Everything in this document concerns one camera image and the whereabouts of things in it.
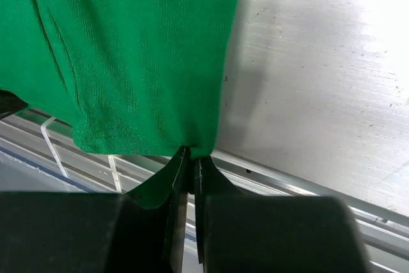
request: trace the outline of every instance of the ribbed fabric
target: ribbed fabric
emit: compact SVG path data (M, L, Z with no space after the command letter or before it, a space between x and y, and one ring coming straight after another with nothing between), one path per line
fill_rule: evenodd
M237 0L0 0L0 89L101 154L215 145Z

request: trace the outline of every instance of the scratched white surface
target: scratched white surface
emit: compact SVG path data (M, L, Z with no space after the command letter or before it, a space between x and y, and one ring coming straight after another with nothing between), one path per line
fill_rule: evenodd
M240 0L218 147L409 215L409 0Z

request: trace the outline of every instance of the green fabric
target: green fabric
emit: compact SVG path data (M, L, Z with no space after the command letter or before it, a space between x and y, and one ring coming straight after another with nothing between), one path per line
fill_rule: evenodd
M208 155L237 0L0 0L0 89L102 154Z

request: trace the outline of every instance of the black object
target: black object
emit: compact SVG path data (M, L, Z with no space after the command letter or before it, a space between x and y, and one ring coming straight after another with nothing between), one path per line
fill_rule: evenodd
M0 272L181 272L187 191L205 272L369 272L340 201L246 195L189 156L124 195L1 193Z
M0 90L0 120L27 107L27 103L13 93Z

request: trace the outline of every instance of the metal frame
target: metal frame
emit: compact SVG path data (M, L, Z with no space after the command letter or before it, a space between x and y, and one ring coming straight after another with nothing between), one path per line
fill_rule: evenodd
M46 114L27 111L0 121L0 150L58 175L60 168L41 130L47 120ZM115 156L110 163L109 156L90 155L78 149L72 141L71 128L57 120L47 125L47 135L70 181L92 191L118 192L118 182L121 191L129 191L168 161L166 157ZM341 198L353 210L376 272L409 272L409 218L227 153L214 151L212 157L216 166L241 189L264 195ZM194 202L190 197L186 232L191 240L195 239L194 225Z

